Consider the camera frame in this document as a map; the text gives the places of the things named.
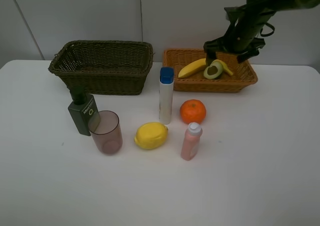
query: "wicker basket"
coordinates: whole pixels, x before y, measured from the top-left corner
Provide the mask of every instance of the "wicker basket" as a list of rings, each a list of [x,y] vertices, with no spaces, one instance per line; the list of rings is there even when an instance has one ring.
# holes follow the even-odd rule
[[[224,61],[234,75],[230,77],[223,73],[219,80],[209,80],[204,77],[204,72],[198,72],[187,79],[179,79],[180,70],[191,62],[206,58],[200,49],[169,49],[164,52],[163,66],[174,69],[174,90],[182,92],[222,92],[236,93],[243,88],[258,81],[257,75],[250,63],[237,62],[234,54],[217,53],[217,58]]]
[[[144,42],[73,41],[55,56],[49,71],[70,89],[88,93],[138,95],[153,62],[153,48]]]

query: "blue cap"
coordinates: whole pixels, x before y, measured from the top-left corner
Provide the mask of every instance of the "blue cap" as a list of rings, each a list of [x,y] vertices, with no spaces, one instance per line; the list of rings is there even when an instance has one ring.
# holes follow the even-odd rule
[[[162,67],[160,71],[160,81],[163,84],[171,84],[174,82],[174,69],[171,67]]]

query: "green bottle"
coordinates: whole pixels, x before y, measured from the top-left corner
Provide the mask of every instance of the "green bottle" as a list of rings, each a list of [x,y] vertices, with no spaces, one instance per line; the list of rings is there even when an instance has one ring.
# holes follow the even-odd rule
[[[68,107],[70,115],[80,134],[91,136],[88,122],[92,117],[99,119],[98,109],[93,95],[85,93],[82,86],[71,88],[73,102]]]

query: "plastic cup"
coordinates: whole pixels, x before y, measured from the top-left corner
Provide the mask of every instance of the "plastic cup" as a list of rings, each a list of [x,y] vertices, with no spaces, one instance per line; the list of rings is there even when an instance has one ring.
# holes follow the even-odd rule
[[[119,117],[114,112],[98,112],[89,120],[88,127],[100,152],[112,155],[122,147]]]

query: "white cap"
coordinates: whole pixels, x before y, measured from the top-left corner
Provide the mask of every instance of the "white cap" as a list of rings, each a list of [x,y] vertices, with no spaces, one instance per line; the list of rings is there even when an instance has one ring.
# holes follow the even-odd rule
[[[192,136],[198,136],[201,134],[201,126],[196,122],[192,122],[188,126],[188,131]]]

